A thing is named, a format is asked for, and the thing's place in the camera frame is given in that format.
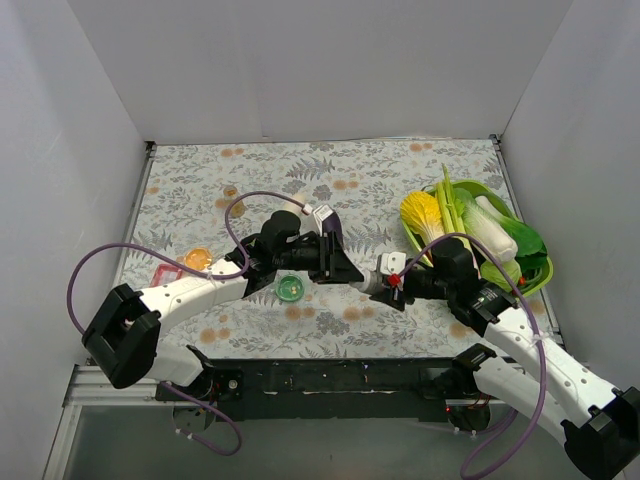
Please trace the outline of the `white vitamin B bottle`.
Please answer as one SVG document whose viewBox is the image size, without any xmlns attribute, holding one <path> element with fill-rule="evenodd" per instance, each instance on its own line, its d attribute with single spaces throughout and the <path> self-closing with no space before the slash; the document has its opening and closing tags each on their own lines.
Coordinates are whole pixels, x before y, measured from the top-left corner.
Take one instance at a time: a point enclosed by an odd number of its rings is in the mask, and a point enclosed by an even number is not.
<svg viewBox="0 0 640 480">
<path fill-rule="evenodd" d="M 386 277 L 382 273 L 378 271 L 366 270 L 362 273 L 362 275 L 362 281 L 351 282 L 350 286 L 367 295 L 375 295 L 385 289 Z"/>
</svg>

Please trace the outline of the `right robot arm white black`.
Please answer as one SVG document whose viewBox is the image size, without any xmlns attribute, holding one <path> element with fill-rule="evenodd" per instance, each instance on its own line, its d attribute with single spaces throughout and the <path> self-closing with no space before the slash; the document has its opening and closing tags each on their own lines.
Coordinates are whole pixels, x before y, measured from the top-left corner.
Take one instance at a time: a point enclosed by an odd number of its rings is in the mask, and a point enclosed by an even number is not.
<svg viewBox="0 0 640 480">
<path fill-rule="evenodd" d="M 590 479 L 613 479 L 639 454 L 639 391 L 620 390 L 534 329 L 526 303 L 479 278 L 457 238 L 441 239 L 424 268 L 405 254 L 380 255 L 360 291 L 403 310 L 415 299 L 446 301 L 483 343 L 459 354 L 452 373 L 464 397 L 497 398 L 544 428 Z"/>
</svg>

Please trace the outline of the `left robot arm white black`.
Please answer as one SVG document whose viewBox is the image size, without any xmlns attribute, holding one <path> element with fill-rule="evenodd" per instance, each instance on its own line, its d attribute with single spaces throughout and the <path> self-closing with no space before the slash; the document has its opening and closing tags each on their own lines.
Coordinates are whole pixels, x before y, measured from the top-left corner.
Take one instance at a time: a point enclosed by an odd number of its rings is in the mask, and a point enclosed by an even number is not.
<svg viewBox="0 0 640 480">
<path fill-rule="evenodd" d="M 177 385 L 193 400 L 213 386 L 209 360 L 196 348 L 162 343 L 173 327 L 215 306 L 269 286 L 280 270 L 302 271 L 318 284 L 361 283 L 340 231 L 300 232 L 300 218 L 279 210 L 259 233 L 197 275 L 133 290 L 114 287 L 86 328 L 82 343 L 116 389 L 141 379 Z"/>
</svg>

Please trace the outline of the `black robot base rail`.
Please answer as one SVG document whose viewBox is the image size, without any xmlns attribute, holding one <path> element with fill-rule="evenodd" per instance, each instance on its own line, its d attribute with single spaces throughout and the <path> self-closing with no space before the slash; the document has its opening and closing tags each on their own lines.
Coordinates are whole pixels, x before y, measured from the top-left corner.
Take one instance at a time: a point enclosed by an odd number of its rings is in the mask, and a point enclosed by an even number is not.
<svg viewBox="0 0 640 480">
<path fill-rule="evenodd" d="M 471 431 L 499 418 L 450 358 L 216 360 L 183 391 L 237 422 L 396 418 Z"/>
</svg>

